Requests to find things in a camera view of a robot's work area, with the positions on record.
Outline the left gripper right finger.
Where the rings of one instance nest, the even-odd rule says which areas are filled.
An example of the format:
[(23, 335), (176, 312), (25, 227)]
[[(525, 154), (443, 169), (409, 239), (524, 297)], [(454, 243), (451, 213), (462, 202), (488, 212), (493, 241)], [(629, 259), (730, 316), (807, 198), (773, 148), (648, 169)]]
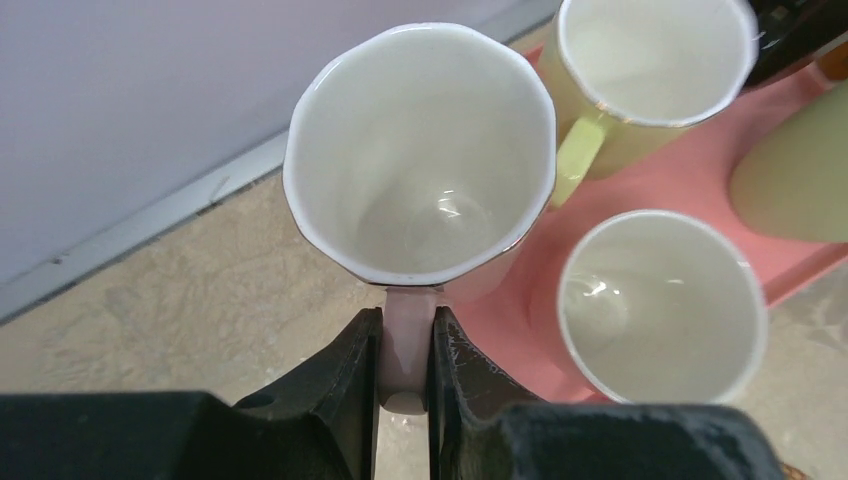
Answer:
[(428, 371), (434, 479), (781, 479), (759, 427), (715, 405), (550, 403), (441, 307)]

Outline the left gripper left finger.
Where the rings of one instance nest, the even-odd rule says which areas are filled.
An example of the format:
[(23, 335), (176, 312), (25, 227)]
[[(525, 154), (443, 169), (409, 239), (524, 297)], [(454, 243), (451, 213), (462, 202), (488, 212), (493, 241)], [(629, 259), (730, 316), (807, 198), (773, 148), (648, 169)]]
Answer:
[(204, 391), (5, 394), (5, 479), (370, 479), (382, 313), (227, 404)]

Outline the woven rattan coaster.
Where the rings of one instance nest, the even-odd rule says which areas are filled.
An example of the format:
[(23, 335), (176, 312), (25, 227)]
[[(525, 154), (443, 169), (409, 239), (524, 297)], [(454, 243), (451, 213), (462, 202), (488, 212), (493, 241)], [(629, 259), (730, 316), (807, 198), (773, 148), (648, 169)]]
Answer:
[(786, 480), (812, 480), (811, 476), (787, 463), (781, 463), (781, 471)]

